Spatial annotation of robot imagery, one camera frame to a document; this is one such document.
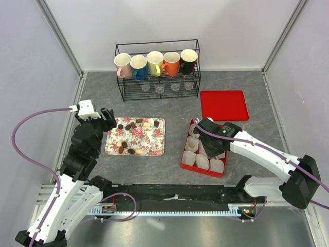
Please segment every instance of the yellow mug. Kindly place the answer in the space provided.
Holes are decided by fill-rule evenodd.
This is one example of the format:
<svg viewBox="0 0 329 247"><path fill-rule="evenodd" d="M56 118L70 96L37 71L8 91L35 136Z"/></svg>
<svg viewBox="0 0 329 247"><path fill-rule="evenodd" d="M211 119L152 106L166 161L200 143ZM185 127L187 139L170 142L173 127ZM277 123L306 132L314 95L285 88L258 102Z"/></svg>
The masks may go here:
<svg viewBox="0 0 329 247"><path fill-rule="evenodd" d="M147 56L149 71L152 76L161 75L161 66L163 64L163 55L159 51L152 51Z"/></svg>

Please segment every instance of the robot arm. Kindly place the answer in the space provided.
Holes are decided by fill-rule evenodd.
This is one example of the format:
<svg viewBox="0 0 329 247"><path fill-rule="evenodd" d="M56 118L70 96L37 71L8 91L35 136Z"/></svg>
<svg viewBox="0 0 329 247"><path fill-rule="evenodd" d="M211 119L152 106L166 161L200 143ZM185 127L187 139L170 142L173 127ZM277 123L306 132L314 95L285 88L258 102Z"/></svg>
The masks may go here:
<svg viewBox="0 0 329 247"><path fill-rule="evenodd" d="M49 199L36 222L27 231L18 233L16 241L23 246L30 246L35 233L37 235L33 246L66 246L72 231L88 211L103 199L103 193L110 187L110 181L99 176L93 178L81 198L68 210L73 197L97 163L103 132L117 126L113 110L101 109L104 119L96 112L91 100L80 101L79 105L71 108L71 112L76 112L76 119L80 124L74 130L72 144L60 168L60 192L57 194L56 184L50 196L51 199L57 197L54 204L51 206L52 200ZM49 214L39 228L47 211Z"/></svg>
<svg viewBox="0 0 329 247"><path fill-rule="evenodd" d="M319 184L289 162L298 164L320 180L317 164L312 157L305 155L304 158L298 158L281 152L255 139L230 122L220 127L211 120L204 118L197 124L196 130L200 134L203 147L209 157L216 157L227 150L232 151L257 162L279 177L279 179L244 177L242 179L244 191L250 196L268 196L277 191L291 205L301 209L307 208ZM285 159L275 155L275 153L280 153Z"/></svg>

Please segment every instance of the black wire rack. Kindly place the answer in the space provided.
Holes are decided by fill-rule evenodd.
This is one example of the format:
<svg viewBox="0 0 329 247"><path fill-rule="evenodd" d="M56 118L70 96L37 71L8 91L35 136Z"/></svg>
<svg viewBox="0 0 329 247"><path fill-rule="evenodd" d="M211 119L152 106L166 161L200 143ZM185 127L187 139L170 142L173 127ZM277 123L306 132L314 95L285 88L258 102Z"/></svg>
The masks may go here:
<svg viewBox="0 0 329 247"><path fill-rule="evenodd" d="M153 50L165 54L172 51L180 52L184 49L192 49L198 54L198 59L190 75L178 73L176 76L171 77L161 74L157 77L149 74L144 80L117 78L123 102L128 100L198 97L201 83L200 46L198 39L117 44L115 55L122 52L131 56L147 55Z"/></svg>

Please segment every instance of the red tray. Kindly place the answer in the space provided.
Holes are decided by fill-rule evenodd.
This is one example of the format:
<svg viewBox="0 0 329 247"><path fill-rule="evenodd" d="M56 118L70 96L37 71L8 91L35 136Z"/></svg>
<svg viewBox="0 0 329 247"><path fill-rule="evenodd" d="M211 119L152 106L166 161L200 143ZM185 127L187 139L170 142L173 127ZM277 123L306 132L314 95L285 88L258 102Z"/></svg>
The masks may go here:
<svg viewBox="0 0 329 247"><path fill-rule="evenodd" d="M243 91L201 91L202 117L214 121L247 121L249 119Z"/></svg>
<svg viewBox="0 0 329 247"><path fill-rule="evenodd" d="M224 172L225 172L227 154L228 154L228 152L226 151L225 152L225 157L220 159L224 163L224 171L223 171L223 173L219 173L219 172L216 172L216 171L210 171L210 170L199 168L199 167L196 166L196 163L195 162L194 162L194 165L193 166L186 165L186 164L184 164L182 162L183 154L181 155L180 167L183 168L183 169L189 170L189 171L195 171L195 172L202 173L202 174L205 174L205 175L209 175L209 176L212 176L212 177L221 178L224 175Z"/></svg>

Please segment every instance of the blue mug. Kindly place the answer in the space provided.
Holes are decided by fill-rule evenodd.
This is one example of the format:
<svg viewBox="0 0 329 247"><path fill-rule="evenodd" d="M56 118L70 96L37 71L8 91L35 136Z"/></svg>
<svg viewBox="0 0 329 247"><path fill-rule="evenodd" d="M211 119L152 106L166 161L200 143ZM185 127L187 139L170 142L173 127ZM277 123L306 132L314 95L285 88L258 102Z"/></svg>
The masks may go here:
<svg viewBox="0 0 329 247"><path fill-rule="evenodd" d="M143 80L148 76L148 60L143 55L133 56L130 60L130 66L134 69L133 77L135 80Z"/></svg>

